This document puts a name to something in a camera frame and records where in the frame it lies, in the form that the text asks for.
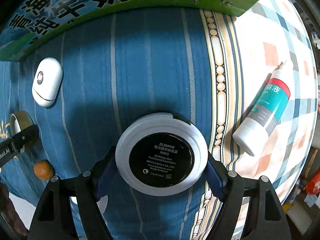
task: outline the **white plastic bottle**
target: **white plastic bottle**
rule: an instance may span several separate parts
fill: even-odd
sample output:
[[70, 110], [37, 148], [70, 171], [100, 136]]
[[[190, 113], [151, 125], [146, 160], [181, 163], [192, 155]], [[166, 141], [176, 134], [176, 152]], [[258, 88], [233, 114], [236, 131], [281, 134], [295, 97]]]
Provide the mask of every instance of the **white plastic bottle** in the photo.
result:
[[275, 70], [258, 101], [232, 137], [251, 156], [260, 155], [290, 98], [293, 62], [282, 62]]

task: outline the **checkered tablecloth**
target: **checkered tablecloth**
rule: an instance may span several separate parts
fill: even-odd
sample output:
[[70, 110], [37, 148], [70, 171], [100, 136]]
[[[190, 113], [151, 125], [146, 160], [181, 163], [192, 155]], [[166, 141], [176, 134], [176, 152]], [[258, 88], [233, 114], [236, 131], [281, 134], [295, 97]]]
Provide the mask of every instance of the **checkered tablecloth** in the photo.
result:
[[[64, 71], [49, 109], [31, 94], [45, 57], [58, 59]], [[294, 63], [294, 91], [262, 155], [251, 157], [231, 135], [270, 73], [288, 58]], [[0, 62], [0, 84], [1, 139], [10, 135], [9, 116], [18, 110], [28, 111], [39, 126], [42, 144], [0, 172], [9, 190], [33, 205], [46, 184], [34, 175], [35, 162], [49, 160], [61, 178], [75, 177], [149, 111], [175, 111], [191, 120], [214, 158], [244, 177], [268, 176], [283, 202], [305, 162], [316, 122], [314, 57], [288, 0], [260, 0], [238, 18], [191, 8], [101, 17], [55, 37], [20, 63]], [[104, 218], [119, 240], [205, 239], [221, 206], [204, 176], [167, 197], [142, 194], [119, 174], [111, 189]], [[244, 199], [235, 233], [243, 228], [247, 208]], [[84, 236], [73, 203], [72, 209], [77, 232]]]

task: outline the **black round logo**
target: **black round logo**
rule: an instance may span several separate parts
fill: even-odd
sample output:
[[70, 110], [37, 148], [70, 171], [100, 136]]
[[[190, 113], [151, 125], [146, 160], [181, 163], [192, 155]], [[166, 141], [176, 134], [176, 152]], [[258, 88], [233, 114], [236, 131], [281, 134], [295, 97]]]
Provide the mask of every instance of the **black round logo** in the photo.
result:
[[180, 136], [155, 133], [133, 147], [129, 166], [134, 176], [152, 187], [170, 187], [183, 181], [191, 172], [194, 154]]
[[38, 73], [37, 82], [38, 82], [39, 85], [41, 85], [42, 82], [43, 82], [43, 72], [42, 72], [42, 71], [40, 71], [40, 72]]

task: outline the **brown round ball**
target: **brown round ball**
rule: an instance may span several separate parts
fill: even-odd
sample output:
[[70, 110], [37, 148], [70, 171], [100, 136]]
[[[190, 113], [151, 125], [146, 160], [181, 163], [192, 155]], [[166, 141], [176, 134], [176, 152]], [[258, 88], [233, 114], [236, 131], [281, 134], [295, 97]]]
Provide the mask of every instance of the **brown round ball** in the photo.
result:
[[37, 162], [33, 167], [33, 171], [39, 179], [43, 180], [49, 180], [54, 175], [54, 168], [46, 160]]

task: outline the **screw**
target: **screw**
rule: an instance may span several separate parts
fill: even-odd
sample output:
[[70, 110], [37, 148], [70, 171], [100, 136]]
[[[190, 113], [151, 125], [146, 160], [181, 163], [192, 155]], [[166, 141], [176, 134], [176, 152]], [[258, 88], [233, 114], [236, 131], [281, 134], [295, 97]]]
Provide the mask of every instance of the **screw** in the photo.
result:
[[82, 172], [82, 176], [89, 177], [91, 175], [91, 171], [84, 171]]
[[261, 177], [261, 180], [262, 180], [263, 182], [268, 182], [268, 181], [269, 181], [268, 177], [266, 177], [266, 176], [262, 176], [262, 177]]
[[237, 176], [237, 173], [235, 171], [229, 171], [228, 175], [234, 178], [235, 176]]
[[50, 180], [51, 182], [56, 182], [59, 179], [58, 176], [53, 176]]

